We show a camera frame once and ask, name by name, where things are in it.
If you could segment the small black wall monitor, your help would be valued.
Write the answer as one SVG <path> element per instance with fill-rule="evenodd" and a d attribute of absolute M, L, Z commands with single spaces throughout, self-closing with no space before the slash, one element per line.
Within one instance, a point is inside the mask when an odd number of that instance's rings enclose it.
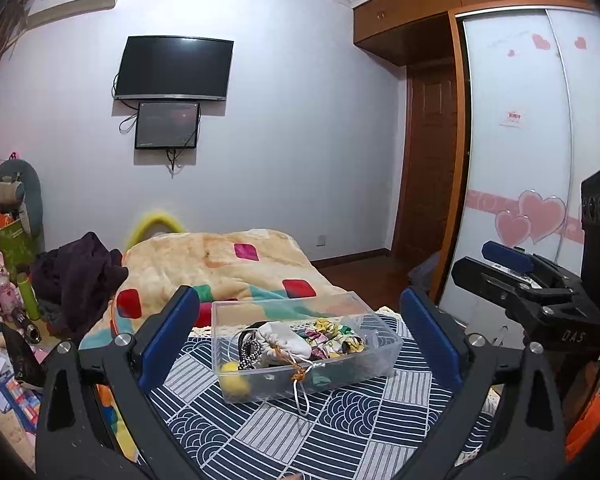
<path fill-rule="evenodd" d="M 135 130 L 137 150 L 197 147 L 200 106 L 196 102 L 140 102 Z"/>

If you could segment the yellow plush item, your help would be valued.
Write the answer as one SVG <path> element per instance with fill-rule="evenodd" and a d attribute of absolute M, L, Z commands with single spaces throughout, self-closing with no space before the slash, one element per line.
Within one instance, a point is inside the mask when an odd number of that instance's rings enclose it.
<path fill-rule="evenodd" d="M 145 214 L 131 231 L 125 243 L 125 249 L 129 250 L 143 240 L 148 240 L 156 234 L 183 233 L 184 226 L 181 225 L 170 214 L 164 211 L 154 211 Z"/>

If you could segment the black and white bag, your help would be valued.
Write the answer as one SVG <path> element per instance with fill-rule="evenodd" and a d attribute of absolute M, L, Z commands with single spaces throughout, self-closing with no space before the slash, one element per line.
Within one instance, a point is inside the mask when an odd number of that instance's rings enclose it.
<path fill-rule="evenodd" d="M 264 321 L 247 326 L 238 334 L 238 370 L 256 370 L 268 367 L 271 345 L 261 330 Z"/>

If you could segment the floral patterned cloth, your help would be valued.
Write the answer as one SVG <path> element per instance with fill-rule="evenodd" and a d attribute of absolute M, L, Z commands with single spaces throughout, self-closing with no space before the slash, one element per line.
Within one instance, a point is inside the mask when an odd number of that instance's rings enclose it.
<path fill-rule="evenodd" d="M 318 318 L 312 325 L 296 328 L 294 332 L 310 346 L 311 361 L 337 359 L 366 348 L 364 337 L 330 318 Z"/>

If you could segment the wall mounted black television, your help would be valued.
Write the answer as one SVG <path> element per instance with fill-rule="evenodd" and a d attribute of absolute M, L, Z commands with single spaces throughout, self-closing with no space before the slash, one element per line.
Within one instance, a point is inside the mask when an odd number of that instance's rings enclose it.
<path fill-rule="evenodd" d="M 224 101 L 234 42 L 129 36 L 114 85 L 117 100 Z"/>

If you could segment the colourful patchwork blanket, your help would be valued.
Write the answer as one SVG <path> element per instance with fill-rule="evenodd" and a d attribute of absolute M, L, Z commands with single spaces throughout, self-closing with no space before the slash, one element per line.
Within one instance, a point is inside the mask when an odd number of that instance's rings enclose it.
<path fill-rule="evenodd" d="M 105 313 L 80 342 L 106 346 L 117 334 L 135 333 L 182 286 L 196 289 L 200 303 L 338 295 L 288 234 L 252 229 L 228 234 L 163 233 L 122 256 L 128 277 Z"/>

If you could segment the grey plush toy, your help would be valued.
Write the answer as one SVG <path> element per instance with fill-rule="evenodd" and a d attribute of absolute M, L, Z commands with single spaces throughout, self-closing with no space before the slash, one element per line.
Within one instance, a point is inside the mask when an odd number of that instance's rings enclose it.
<path fill-rule="evenodd" d="M 32 238 L 42 234 L 41 183 L 34 168 L 20 158 L 0 165 L 0 211 L 14 212 Z"/>

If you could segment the navy white patterned tablecloth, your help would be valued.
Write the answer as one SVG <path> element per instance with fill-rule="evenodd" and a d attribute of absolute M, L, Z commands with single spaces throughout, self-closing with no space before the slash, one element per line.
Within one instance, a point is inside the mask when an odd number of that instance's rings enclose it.
<path fill-rule="evenodd" d="M 306 415 L 290 399 L 226 403 L 204 335 L 186 341 L 150 400 L 208 479 L 390 479 L 452 394 L 399 315 L 388 308 L 379 315 L 403 340 L 392 376 L 312 394 Z"/>

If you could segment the green knitted cloth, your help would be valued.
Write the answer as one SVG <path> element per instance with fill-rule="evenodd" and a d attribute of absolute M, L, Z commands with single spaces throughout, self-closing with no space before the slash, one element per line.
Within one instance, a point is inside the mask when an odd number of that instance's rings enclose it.
<path fill-rule="evenodd" d="M 316 363 L 309 371 L 308 385 L 315 391 L 340 388 L 373 378 L 373 365 L 355 360 Z"/>

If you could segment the brown wooden door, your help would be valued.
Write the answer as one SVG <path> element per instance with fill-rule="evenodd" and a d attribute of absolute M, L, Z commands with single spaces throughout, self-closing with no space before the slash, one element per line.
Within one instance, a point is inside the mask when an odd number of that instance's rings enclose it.
<path fill-rule="evenodd" d="M 406 118 L 392 254 L 407 271 L 437 256 L 428 286 L 442 297 L 460 214 L 463 137 L 458 121 L 456 67 L 439 58 L 406 69 Z"/>

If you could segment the white drawstring pouch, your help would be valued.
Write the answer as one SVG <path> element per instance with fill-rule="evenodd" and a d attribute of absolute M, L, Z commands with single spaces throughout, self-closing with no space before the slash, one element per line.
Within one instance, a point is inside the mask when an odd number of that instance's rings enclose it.
<path fill-rule="evenodd" d="M 310 346 L 283 322 L 265 322 L 261 332 L 271 345 L 268 367 L 289 365 L 294 369 L 291 375 L 294 403 L 301 415 L 309 414 L 310 401 L 304 388 L 306 375 L 312 370 Z"/>

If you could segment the clear plastic storage box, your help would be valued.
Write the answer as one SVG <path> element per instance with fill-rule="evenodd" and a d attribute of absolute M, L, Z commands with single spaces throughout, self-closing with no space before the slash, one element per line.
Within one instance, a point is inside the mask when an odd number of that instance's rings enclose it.
<path fill-rule="evenodd" d="M 402 339 L 354 292 L 211 307 L 212 370 L 228 403 L 291 398 L 392 373 Z"/>

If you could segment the pink rabbit figurine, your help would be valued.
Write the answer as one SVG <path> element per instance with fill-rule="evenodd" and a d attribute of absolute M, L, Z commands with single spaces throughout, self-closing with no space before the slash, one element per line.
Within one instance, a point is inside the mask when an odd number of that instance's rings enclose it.
<path fill-rule="evenodd" d="M 10 280 L 3 253 L 0 252 L 0 313 L 11 316 L 23 307 L 18 287 Z"/>

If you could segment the dark purple garment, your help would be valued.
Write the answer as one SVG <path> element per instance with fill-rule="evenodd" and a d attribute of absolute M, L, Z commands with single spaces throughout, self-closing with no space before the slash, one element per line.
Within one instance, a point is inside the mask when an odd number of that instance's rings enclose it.
<path fill-rule="evenodd" d="M 79 341 L 102 318 L 129 276 L 122 258 L 93 232 L 35 256 L 32 287 L 51 335 Z"/>

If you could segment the yellow tennis ball with cord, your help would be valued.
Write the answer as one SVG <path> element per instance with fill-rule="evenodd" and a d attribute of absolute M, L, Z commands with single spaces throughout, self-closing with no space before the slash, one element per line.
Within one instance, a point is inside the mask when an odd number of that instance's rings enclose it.
<path fill-rule="evenodd" d="M 257 392 L 258 375 L 254 370 L 240 367 L 237 340 L 219 340 L 218 381 L 224 399 L 230 403 L 250 402 Z"/>

